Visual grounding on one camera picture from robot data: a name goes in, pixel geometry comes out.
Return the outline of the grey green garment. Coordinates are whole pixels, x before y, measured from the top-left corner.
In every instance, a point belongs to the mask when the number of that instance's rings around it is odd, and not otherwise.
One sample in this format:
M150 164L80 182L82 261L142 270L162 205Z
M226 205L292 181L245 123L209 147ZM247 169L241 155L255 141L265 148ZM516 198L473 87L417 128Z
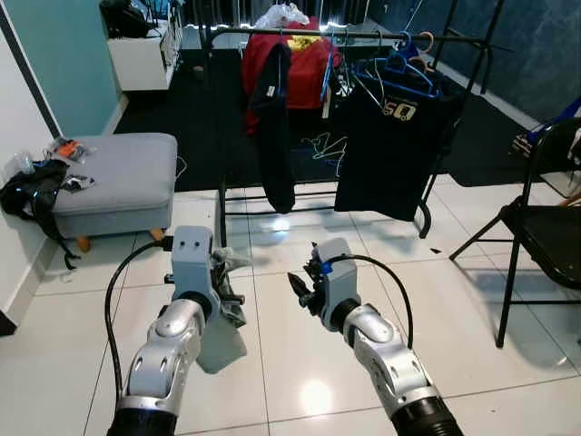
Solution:
M212 251L212 287L214 287L214 266L217 264L227 265L227 271L240 267L249 266L250 259L236 253L232 248L224 246ZM203 372L214 374L223 370L233 362L244 357L246 350L245 341L241 337L240 330L248 323L244 312L241 314L230 314L222 312L222 304L217 295L217 304L207 317L201 336L201 352L198 357L198 364Z

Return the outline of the navy polo shirt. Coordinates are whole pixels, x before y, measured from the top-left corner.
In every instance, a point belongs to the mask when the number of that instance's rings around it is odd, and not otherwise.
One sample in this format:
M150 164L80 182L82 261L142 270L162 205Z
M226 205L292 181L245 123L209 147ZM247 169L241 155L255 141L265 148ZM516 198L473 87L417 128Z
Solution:
M253 117L250 137L256 149L261 186L267 203L278 214L287 214L295 206L295 178L291 165L290 126L286 103L285 74L288 70L274 69L269 61L266 71L259 76L259 84L266 90L256 93L249 101Z

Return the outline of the white thin hanger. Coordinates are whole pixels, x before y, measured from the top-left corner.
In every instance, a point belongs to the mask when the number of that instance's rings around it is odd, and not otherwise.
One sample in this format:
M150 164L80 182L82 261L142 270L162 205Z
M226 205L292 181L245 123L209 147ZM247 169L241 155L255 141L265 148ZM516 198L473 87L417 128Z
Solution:
M301 138L300 149L307 151L314 161L341 161L346 153L349 137L342 134L333 140L331 133L316 134L314 137Z

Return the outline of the black gold print t-shirt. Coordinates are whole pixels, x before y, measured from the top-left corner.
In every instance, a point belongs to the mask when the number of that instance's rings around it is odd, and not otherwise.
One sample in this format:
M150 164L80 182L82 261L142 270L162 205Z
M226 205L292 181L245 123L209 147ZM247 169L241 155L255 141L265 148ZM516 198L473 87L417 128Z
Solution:
M430 76L439 96L423 98L420 79L407 88L354 79L354 91L332 113L346 136L338 172L337 212L375 212L412 221L428 178L451 149L464 91L439 72Z

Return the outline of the grey upholstered ottoman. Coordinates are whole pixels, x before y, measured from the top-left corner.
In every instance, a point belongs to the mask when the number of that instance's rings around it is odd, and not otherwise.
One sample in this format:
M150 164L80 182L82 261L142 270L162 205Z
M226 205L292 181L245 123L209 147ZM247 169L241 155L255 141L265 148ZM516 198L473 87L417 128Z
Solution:
M93 185L62 191L54 205L61 234L82 253L90 238L147 232L155 241L172 223L177 180L178 141L173 134L127 133L76 137L84 158L70 175L90 177Z

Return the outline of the red cloth cover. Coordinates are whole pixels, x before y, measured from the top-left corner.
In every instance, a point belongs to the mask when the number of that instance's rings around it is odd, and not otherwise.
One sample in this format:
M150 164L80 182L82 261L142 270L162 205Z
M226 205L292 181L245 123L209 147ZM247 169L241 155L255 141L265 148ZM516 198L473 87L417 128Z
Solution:
M259 84L259 76L266 71L265 64L269 59L272 41L277 34L250 35L241 59L241 79L246 99L251 100L256 93L266 90L265 84ZM290 67L285 74L286 103L295 111L320 109L320 79L325 53L320 40L303 50L293 50Z

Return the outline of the black floor mat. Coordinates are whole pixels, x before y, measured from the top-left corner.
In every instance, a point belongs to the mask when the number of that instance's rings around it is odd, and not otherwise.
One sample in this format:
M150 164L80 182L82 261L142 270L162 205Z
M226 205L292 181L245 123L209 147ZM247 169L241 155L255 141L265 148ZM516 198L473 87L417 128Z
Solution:
M183 50L169 90L133 92L116 127L119 134L173 134L178 141L178 192L216 190L220 161L233 188L261 183L256 151L243 132L245 98L241 56L236 50L212 51L212 94L206 92L204 58L199 49ZM486 100L473 96L441 159L440 173L461 186L518 183L526 158L511 142L523 127Z

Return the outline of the orange label plastic packet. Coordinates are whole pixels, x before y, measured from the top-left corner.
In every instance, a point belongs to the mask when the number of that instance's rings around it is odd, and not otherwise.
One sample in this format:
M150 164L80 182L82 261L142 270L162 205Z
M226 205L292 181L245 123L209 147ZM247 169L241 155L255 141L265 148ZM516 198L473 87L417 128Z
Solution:
M55 138L53 145L47 149L47 156L69 164L83 164L92 153L93 150L82 141L65 137Z

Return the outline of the black sling bag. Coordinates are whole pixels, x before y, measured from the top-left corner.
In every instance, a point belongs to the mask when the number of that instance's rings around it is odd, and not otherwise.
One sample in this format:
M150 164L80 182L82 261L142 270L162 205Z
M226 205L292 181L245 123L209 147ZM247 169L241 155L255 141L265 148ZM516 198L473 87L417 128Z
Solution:
M64 253L67 269L74 270L72 253L54 218L55 199L61 192L61 182L69 172L69 164L61 159L32 162L30 172L18 172L0 188L0 209L24 221L37 224L46 238L57 243Z

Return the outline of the black folding chair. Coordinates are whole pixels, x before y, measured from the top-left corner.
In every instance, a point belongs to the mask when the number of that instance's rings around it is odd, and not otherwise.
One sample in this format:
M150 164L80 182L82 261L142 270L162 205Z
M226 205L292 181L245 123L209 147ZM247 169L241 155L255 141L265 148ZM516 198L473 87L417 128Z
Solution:
M526 251L542 273L556 285L568 290L581 291L581 208L570 206L536 206L531 204L532 183L545 172L578 171L580 157L574 150L581 119L573 117L548 127L531 148L524 170L522 192L511 203L502 206L493 217L449 259L457 259L470 245L488 243L485 235L495 225L502 223L511 233L506 243L511 245L505 281L505 296L501 303L499 325L495 332L495 346L505 346L507 324L512 306L574 306L581 304L580 296L561 300L516 300L514 286L519 254Z

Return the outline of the black metal clothes rack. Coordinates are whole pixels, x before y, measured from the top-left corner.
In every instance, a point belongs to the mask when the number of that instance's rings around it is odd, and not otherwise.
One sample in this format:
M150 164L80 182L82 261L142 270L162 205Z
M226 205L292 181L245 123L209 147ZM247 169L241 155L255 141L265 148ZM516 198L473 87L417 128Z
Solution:
M474 65L470 76L468 77L468 83L465 84L465 94L464 98L460 100L461 107L466 107L468 105L468 98L473 94L473 87L476 86L477 76L480 74L481 66L491 63L493 59L494 45L491 43L493 40L493 34L495 29L497 29L497 22L499 17L505 8L505 3L507 0L497 0L497 4L494 5L493 11L491 11L490 20L488 22L488 28L482 37L470 37L468 35L461 34L453 29L452 21L454 14L456 13L460 0L451 0L449 4L449 10L447 13L447 20L445 20L444 28L441 30L441 34L433 38L436 43L436 54L430 62L431 69L435 67L440 62L441 54L443 54L444 45L447 43L458 43L458 45L469 45L472 46L474 50L477 50L476 65ZM237 34L237 35L307 35L307 36L320 36L320 37L330 37L335 38L337 34L335 32L328 32L328 30L306 30L306 29L291 29L287 30L285 28L279 29L262 29L262 28L250 28L249 26L206 26L201 30L201 53L203 57L206 58L206 65L204 66L204 71L206 71L207 85L212 86L214 84L214 75L212 75L212 50L214 50L214 41L217 37L225 34ZM377 45L381 45L383 41L386 40L406 40L407 35L401 32L398 33L385 33L382 30L377 29L374 32L350 32L349 28L346 26L343 33L343 38L346 41L354 40L372 40ZM422 220L418 223L419 238L427 238L428 233L430 233L432 227L432 215L430 208L428 208L428 197L431 195L433 186L436 182L436 171L441 167L441 159L437 159L431 167L431 174L428 175L427 185L425 185L425 192L420 198L419 211L422 215ZM233 186L227 182L227 165L224 161L220 161L220 171L219 171L219 187L216 191L216 222L215 222L215 235L216 242L222 248L227 248L229 245L229 232L227 229L227 219L229 216L238 216L238 212L227 212L225 207L227 207L227 202L231 200L230 196L227 195L228 190L232 190Z

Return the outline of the white crumpled plastic bag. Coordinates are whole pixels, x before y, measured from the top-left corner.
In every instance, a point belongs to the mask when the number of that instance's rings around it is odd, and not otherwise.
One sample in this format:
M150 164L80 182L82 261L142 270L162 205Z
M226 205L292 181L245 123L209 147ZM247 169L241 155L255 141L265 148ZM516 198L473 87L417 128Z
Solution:
M308 25L309 17L295 4L270 5L267 11L253 22L253 28L286 28L289 24Z

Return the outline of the white cabinet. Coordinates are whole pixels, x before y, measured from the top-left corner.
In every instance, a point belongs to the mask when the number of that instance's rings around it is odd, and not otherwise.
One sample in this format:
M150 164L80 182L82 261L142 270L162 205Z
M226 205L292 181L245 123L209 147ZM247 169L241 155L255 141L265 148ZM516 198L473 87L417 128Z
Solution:
M109 38L113 70L124 92L169 90L180 62L182 25L177 18L158 20L143 38Z

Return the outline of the blue cloth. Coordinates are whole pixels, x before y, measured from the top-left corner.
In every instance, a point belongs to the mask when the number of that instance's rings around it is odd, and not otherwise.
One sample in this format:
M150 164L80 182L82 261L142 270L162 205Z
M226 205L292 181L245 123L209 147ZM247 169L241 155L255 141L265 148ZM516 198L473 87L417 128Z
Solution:
M547 130L551 127L555 127L557 124L561 124L561 122L567 121L569 119L574 119L577 116L578 111L580 111L581 107L581 98L577 98L573 101L572 104L568 105L563 112L557 114L555 117L552 117L551 120L540 124L534 130L530 130L527 134L527 139L532 141L532 144L536 144L539 140L541 134L547 132Z

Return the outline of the black backpack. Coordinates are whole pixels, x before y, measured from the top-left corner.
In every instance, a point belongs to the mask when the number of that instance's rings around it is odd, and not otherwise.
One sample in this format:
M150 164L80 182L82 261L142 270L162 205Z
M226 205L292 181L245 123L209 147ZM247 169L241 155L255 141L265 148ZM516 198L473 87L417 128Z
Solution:
M160 33L153 10L142 0L100 0L105 32L114 38L146 38Z

